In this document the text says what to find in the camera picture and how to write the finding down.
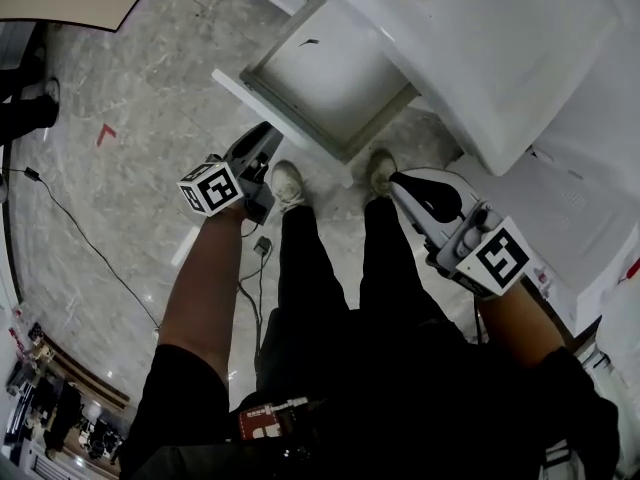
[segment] leg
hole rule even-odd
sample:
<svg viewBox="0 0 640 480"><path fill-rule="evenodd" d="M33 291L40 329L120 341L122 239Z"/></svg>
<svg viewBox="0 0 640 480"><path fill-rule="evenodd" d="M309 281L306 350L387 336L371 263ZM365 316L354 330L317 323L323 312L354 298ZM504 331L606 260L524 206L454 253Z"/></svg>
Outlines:
<svg viewBox="0 0 640 480"><path fill-rule="evenodd" d="M278 304L289 311L349 309L310 206L298 206L282 218Z"/></svg>
<svg viewBox="0 0 640 480"><path fill-rule="evenodd" d="M48 95L34 100L0 104L0 145L4 146L36 128L53 126L58 104Z"/></svg>
<svg viewBox="0 0 640 480"><path fill-rule="evenodd" d="M422 288L413 252L389 198L388 178L396 170L389 153L374 154L369 181L376 199L365 208L360 307L383 312L385 321L398 326L420 325L426 320L447 320L438 304Z"/></svg>
<svg viewBox="0 0 640 480"><path fill-rule="evenodd" d="M320 393L330 386L340 357L339 321L349 314L318 236L313 209L302 205L301 181L296 181L299 190L294 195L285 191L283 199L277 182L281 169L281 164L274 168L274 193L285 204L297 197L299 205L282 219L280 307L271 313L258 361L258 391L275 399Z"/></svg>
<svg viewBox="0 0 640 480"><path fill-rule="evenodd" d="M18 69L0 71L0 103L15 94L18 89L38 83L42 79L44 68L37 57L25 59Z"/></svg>

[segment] white drawer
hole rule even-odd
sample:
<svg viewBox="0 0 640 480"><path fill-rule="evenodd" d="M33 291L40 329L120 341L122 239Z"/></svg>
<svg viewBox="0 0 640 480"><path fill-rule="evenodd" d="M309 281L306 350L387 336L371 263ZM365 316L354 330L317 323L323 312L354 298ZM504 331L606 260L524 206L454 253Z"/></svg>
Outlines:
<svg viewBox="0 0 640 480"><path fill-rule="evenodd" d="M239 80L214 78L348 186L351 159L418 95L376 41L337 4L310 0Z"/></svg>

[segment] person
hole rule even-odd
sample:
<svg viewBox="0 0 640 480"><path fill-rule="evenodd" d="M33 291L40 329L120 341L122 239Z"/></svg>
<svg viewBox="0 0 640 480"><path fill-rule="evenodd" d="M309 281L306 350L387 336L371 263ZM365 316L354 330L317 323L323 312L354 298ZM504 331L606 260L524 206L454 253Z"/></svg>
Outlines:
<svg viewBox="0 0 640 480"><path fill-rule="evenodd" d="M32 412L39 415L46 414L47 418L51 416L58 403L58 395L53 387L54 383L49 381L51 377L52 375L47 372L40 378L31 399Z"/></svg>
<svg viewBox="0 0 640 480"><path fill-rule="evenodd" d="M296 168L275 166L278 308L255 393L229 414L227 368L242 208L207 219L160 328L121 478L537 479L566 439L587 478L613 476L617 410L521 284L478 301L490 342L468 343L424 291L379 151L360 309L349 310Z"/></svg>
<svg viewBox="0 0 640 480"><path fill-rule="evenodd" d="M55 414L49 422L49 430L44 433L45 455L50 460L54 460L56 455L62 451L69 430L80 419L81 400L82 396L74 385L65 382L55 408Z"/></svg>
<svg viewBox="0 0 640 480"><path fill-rule="evenodd" d="M47 81L42 96L4 103L23 87L38 83L43 76L44 62L37 55L25 59L18 69L0 70L0 146L37 128L50 128L55 124L60 110L60 84L55 78Z"/></svg>
<svg viewBox="0 0 640 480"><path fill-rule="evenodd" d="M120 456L120 452L122 451L122 444L123 444L123 441L118 441L116 443L115 448L111 452L111 457L109 457L109 464L111 464L112 466L116 465L116 460L118 460L118 457Z"/></svg>

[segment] black shirt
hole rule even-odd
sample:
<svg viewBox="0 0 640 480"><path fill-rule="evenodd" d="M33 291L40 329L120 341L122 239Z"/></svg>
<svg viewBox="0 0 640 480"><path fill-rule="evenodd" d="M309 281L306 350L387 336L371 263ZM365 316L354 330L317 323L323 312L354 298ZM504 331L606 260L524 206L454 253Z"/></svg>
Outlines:
<svg viewBox="0 0 640 480"><path fill-rule="evenodd" d="M425 326L352 351L336 372L339 388L313 394L324 400L314 424L320 444L295 461L285 458L285 438L242 442L238 411L229 414L213 369L160 346L120 455L121 478L537 479L546 448L563 439L589 480L613 476L617 410L567 350L525 370L490 345L447 339L448 332ZM238 410L280 402L274 396L254 393Z"/></svg>

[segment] electrical cord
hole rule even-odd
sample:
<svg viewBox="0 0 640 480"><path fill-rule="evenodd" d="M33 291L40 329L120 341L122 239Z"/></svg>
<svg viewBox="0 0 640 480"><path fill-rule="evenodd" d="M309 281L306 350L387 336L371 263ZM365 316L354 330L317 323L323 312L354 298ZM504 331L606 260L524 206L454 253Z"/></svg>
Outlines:
<svg viewBox="0 0 640 480"><path fill-rule="evenodd" d="M154 323L154 325L156 326L156 328L158 327L158 322L156 322L156 319L153 318L153 316L151 315L151 313L149 312L149 310L147 309L147 307L142 303L142 301L140 300L140 298L133 292L133 290L131 288L129 288L129 285L127 283L124 282L124 280L118 275L116 274L116 271L113 269L113 267L111 266L111 264L109 263L109 260L104 256L104 254L102 254L92 243L91 241L87 238L87 235L84 234L84 232L82 231L82 229L80 228L80 225L78 224L78 222L76 221L76 219L73 217L73 215L71 215L71 213L69 213L69 211L67 211L67 209L62 206L55 197L53 197L53 194L51 193L51 190L49 189L49 185L46 184L46 182L40 178L40 174L36 171L34 171L33 169L27 167L27 170L21 170L21 169L5 169L7 171L13 171L13 172L21 172L23 173L25 176L27 176L29 179L35 181L35 182L40 182L44 185L44 187L47 189L47 193L49 194L49 197L51 198L51 200L58 206L58 208L60 208L64 213L67 214L67 216L71 219L71 222L73 222L76 226L76 228L78 229L78 231L80 232L80 234L82 235L82 238L84 238L85 242L87 242L87 244L89 244L89 247L91 247L98 256L100 256L100 258L102 258L102 261L105 262L105 264L107 265L107 267L109 268L109 270L111 271L111 273L114 275L114 277L120 281L120 283L122 283L122 286L124 286L127 291L133 295L133 297L136 299L136 301L138 301L138 304L140 304L140 306L142 306L142 309L144 309L145 313L147 313L147 315L149 316L149 318L151 319L151 321Z"/></svg>
<svg viewBox="0 0 640 480"><path fill-rule="evenodd" d="M258 229L258 223L256 222L256 225L253 227L253 229L251 231L249 231L246 235L242 235L242 238L248 238L251 235L253 235L256 232L256 229Z"/></svg>
<svg viewBox="0 0 640 480"><path fill-rule="evenodd" d="M256 343L255 343L255 350L253 353L253 367L256 370L256 372L258 371L258 360L260 358L260 343L262 341L262 322L263 322L263 318L262 318L262 273L264 271L264 267L267 265L267 262L269 261L269 258L271 258L271 253L273 252L273 245L271 245L269 247L269 252L265 255L263 254L260 258L260 268L258 270L256 270L253 274L249 274L248 276L245 276L243 278L241 278L238 281L238 289L237 291L239 291L240 293L242 293L242 295L244 295L247 300L249 301L249 303L251 304L251 309L253 310L253 317L256 321ZM244 288L244 286L242 285L242 283L248 279L251 279L252 277L255 277L257 275L260 275L259 277L259 281L258 281L258 286L259 286L259 290L260 290L260 296L258 299L258 304L256 304L256 301L253 299L253 297L251 295L249 295L249 292L247 292L247 290Z"/></svg>

